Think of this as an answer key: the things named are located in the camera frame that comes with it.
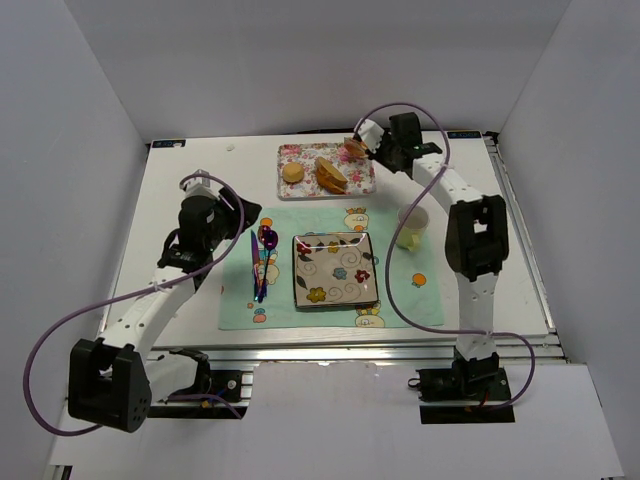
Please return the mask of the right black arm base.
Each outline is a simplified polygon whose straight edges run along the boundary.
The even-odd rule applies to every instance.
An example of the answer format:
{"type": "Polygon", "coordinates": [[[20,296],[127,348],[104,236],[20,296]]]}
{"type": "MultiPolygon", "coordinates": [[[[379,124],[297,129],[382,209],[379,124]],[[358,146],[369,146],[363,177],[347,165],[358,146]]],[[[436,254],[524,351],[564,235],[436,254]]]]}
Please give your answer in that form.
{"type": "Polygon", "coordinates": [[[421,369],[407,381],[419,399],[423,425],[473,425],[514,423],[506,372],[499,368],[493,377],[464,383],[452,368],[421,369]]]}

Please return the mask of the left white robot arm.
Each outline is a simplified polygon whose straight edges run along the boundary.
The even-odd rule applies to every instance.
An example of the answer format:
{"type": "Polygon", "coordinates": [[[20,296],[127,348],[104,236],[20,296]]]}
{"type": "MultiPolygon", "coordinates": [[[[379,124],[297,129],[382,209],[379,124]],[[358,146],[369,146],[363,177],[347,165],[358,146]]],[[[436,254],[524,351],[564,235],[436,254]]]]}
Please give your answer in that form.
{"type": "Polygon", "coordinates": [[[71,417],[134,432],[153,403],[172,395],[208,395],[212,375],[206,354],[176,348],[155,359],[149,355],[170,320],[204,283],[218,245],[250,228],[261,210],[226,188],[182,201],[178,226],[164,242],[150,292],[138,295],[96,339],[82,339],[72,348],[71,417]]]}

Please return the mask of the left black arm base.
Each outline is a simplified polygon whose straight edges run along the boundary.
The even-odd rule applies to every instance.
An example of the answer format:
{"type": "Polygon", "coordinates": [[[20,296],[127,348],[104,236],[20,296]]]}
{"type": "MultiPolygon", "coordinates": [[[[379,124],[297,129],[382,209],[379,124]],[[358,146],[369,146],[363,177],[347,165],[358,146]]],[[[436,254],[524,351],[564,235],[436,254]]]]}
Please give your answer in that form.
{"type": "Polygon", "coordinates": [[[240,420],[248,409],[252,374],[218,366],[197,350],[154,352],[145,363],[152,419],[240,420]]]}

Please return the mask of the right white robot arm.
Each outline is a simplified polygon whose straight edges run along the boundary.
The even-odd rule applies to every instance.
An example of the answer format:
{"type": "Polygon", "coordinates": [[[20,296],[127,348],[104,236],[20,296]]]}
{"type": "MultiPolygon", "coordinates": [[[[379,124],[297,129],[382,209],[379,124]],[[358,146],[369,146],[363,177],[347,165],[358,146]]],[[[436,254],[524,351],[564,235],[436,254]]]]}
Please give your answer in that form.
{"type": "Polygon", "coordinates": [[[481,193],[453,170],[449,138],[443,137],[443,147],[425,142],[415,113],[389,121],[385,129],[364,120],[357,135],[370,159],[428,188],[448,214],[445,258],[459,298],[456,355],[467,362],[493,359],[494,294],[509,254],[506,203],[500,195],[481,193]]]}

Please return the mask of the round bread bun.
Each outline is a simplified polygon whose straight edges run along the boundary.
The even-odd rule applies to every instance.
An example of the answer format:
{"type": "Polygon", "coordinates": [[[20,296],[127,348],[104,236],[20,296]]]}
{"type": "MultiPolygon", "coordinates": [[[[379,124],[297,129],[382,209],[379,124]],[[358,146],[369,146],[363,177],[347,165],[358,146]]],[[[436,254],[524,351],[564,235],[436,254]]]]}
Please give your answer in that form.
{"type": "Polygon", "coordinates": [[[289,162],[282,168],[282,179],[288,184],[297,184],[304,179],[304,167],[298,162],[289,162]]]}

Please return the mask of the sliced bread pieces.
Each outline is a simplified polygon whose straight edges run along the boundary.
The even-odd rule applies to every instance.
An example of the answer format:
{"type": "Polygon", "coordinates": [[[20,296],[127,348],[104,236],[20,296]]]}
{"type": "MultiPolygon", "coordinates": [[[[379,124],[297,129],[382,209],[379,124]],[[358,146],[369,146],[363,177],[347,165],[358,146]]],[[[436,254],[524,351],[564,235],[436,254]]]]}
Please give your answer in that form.
{"type": "Polygon", "coordinates": [[[315,175],[317,183],[330,193],[346,193],[348,179],[329,160],[323,157],[315,159],[315,175]]]}

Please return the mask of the iridescent purple spoon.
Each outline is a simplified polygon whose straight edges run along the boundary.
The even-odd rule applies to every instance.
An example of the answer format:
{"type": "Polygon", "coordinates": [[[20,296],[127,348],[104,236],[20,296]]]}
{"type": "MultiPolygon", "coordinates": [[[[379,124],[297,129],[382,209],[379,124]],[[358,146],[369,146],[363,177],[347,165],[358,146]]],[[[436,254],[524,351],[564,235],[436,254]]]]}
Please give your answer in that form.
{"type": "Polygon", "coordinates": [[[267,293],[267,273],[269,268],[269,261],[271,259],[271,255],[273,251],[276,249],[278,245],[279,237],[275,230],[269,228],[268,230],[263,231],[263,246],[266,251],[266,256],[264,259],[263,273],[261,277],[261,281],[259,283],[258,290],[258,302],[261,303],[267,293]]]}

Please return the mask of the iridescent purple knife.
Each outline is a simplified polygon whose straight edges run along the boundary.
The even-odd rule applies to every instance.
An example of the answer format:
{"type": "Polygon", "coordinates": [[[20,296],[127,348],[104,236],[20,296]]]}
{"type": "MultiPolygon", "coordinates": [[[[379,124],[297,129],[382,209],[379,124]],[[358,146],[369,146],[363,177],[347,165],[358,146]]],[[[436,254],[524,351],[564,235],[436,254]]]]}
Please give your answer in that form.
{"type": "Polygon", "coordinates": [[[260,273],[260,247],[257,235],[251,232],[251,255],[253,264],[254,300],[261,303],[264,299],[264,274],[260,273]]]}

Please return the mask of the right blue corner sticker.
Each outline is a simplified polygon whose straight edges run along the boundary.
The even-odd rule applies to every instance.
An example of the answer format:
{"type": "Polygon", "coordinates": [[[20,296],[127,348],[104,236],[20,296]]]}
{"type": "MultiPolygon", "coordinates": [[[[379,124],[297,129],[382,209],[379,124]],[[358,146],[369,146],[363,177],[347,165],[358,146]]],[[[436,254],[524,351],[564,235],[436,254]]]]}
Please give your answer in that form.
{"type": "Polygon", "coordinates": [[[473,131],[473,130],[448,131],[447,137],[449,139],[454,139],[454,140],[481,139],[482,134],[479,131],[473,131]]]}

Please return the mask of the blue corner sticker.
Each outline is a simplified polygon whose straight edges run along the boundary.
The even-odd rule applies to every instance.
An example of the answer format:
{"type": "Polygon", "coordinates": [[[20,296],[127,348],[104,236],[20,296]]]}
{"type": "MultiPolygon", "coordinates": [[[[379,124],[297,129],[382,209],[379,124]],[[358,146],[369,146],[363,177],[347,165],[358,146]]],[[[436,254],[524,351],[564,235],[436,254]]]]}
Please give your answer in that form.
{"type": "Polygon", "coordinates": [[[184,148],[186,145],[185,139],[163,139],[163,140],[154,140],[151,143],[151,147],[153,149],[163,149],[163,148],[184,148]]]}
{"type": "Polygon", "coordinates": [[[447,137],[449,139],[454,139],[454,140],[481,139],[482,134],[479,131],[473,131],[473,130],[448,131],[447,137]]]}

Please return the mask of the floral serving tray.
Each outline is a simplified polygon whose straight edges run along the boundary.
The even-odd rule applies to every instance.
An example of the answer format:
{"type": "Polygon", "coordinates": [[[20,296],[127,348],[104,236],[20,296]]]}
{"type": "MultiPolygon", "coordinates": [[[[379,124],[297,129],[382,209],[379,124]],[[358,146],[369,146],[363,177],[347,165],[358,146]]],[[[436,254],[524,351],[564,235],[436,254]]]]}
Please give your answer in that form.
{"type": "Polygon", "coordinates": [[[362,197],[376,191],[375,169],[367,158],[355,158],[347,153],[343,143],[283,144],[277,152],[277,195],[281,200],[321,199],[336,197],[316,179],[315,161],[324,158],[347,179],[344,196],[362,197]],[[288,165],[299,164],[303,178],[296,183],[284,180],[288,165]]]}

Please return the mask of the yellow green mug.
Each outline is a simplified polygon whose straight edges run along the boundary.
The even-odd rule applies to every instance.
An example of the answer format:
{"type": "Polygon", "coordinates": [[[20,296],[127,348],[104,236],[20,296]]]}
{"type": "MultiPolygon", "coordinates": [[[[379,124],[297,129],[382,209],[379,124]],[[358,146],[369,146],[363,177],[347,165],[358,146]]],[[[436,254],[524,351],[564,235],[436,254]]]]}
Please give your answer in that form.
{"type": "Polygon", "coordinates": [[[428,212],[420,207],[414,207],[410,213],[409,205],[398,211],[398,222],[406,217],[401,226],[400,232],[396,239],[396,245],[409,251],[415,251],[420,248],[423,235],[429,225],[430,218],[428,212]]]}

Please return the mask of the square floral plate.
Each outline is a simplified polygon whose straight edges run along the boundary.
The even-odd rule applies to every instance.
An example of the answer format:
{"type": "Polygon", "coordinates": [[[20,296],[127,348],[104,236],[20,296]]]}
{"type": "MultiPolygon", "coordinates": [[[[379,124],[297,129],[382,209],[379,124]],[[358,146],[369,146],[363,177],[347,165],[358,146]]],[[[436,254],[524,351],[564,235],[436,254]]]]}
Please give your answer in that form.
{"type": "Polygon", "coordinates": [[[365,231],[294,236],[292,278],[298,310],[345,309],[380,300],[373,244],[365,231]]]}

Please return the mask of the mint green placemat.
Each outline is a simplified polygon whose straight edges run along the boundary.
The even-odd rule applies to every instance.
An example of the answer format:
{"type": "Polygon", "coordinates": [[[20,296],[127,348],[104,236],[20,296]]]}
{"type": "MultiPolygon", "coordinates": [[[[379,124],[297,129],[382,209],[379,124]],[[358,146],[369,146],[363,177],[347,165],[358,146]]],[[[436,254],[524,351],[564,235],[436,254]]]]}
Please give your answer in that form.
{"type": "Polygon", "coordinates": [[[402,315],[427,326],[440,326],[444,311],[430,244],[415,251],[397,249],[384,266],[397,226],[395,211],[369,206],[348,208],[270,208],[254,231],[260,247],[260,273],[266,251],[263,231],[275,230],[279,241],[271,255],[264,300],[254,300],[251,232],[242,235],[215,272],[221,287],[219,327],[226,331],[276,328],[402,328],[402,315]],[[292,239],[296,235],[367,232],[373,244],[380,300],[374,305],[345,309],[298,310],[294,305],[292,239]]]}

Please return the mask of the aluminium table frame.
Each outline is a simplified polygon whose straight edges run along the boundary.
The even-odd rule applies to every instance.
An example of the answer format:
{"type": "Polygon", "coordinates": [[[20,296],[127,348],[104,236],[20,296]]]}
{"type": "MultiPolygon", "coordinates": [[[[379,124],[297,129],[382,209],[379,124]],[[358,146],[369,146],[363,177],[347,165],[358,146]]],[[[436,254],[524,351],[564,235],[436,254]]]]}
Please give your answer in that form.
{"type": "MultiPolygon", "coordinates": [[[[179,182],[203,169],[228,182],[243,197],[277,207],[276,161],[283,144],[297,137],[255,136],[190,139],[182,147],[149,151],[133,223],[115,291],[124,294],[152,277],[167,234],[176,226],[183,194],[179,182]]],[[[522,364],[562,364],[565,354],[543,294],[540,275],[506,178],[495,141],[489,136],[455,139],[452,164],[466,182],[486,194],[501,194],[508,205],[509,257],[495,294],[494,325],[508,333],[499,343],[501,359],[522,364]]],[[[194,347],[216,359],[448,361],[453,341],[413,328],[263,328],[224,331],[219,304],[223,267],[208,275],[199,292],[170,321],[156,348],[194,347]]]]}

